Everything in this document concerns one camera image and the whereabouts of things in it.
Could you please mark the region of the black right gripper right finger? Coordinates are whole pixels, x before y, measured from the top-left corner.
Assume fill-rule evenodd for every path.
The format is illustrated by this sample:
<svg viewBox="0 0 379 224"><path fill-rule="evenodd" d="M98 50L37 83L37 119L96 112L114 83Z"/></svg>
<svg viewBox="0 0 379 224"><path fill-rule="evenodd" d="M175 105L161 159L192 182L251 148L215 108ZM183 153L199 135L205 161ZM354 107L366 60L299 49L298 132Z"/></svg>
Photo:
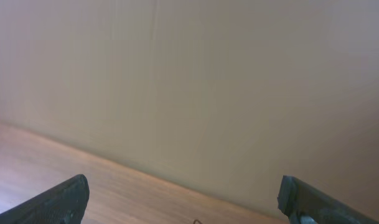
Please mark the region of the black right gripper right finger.
<svg viewBox="0 0 379 224"><path fill-rule="evenodd" d="M290 224L379 224L296 177L285 175L278 194L278 209Z"/></svg>

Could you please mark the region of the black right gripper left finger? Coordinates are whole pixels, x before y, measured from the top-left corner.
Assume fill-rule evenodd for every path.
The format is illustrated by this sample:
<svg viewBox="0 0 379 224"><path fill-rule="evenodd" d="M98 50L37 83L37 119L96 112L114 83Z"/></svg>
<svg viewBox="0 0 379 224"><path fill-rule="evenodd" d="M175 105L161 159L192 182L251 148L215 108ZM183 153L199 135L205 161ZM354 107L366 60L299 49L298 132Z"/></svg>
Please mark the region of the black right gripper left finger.
<svg viewBox="0 0 379 224"><path fill-rule="evenodd" d="M89 201L87 178L78 174L0 214L0 224L81 224Z"/></svg>

